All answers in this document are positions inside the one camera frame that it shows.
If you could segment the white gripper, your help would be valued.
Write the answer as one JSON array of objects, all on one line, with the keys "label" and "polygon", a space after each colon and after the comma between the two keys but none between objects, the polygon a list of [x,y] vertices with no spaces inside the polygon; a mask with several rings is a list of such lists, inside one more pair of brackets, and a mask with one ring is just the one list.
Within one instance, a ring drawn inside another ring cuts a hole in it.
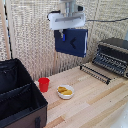
[{"label": "white gripper", "polygon": [[48,19],[50,20],[49,27],[52,30],[59,30],[62,41],[66,39],[63,29],[82,27],[86,21],[83,12],[75,13],[70,17],[65,17],[61,13],[50,13]]}]

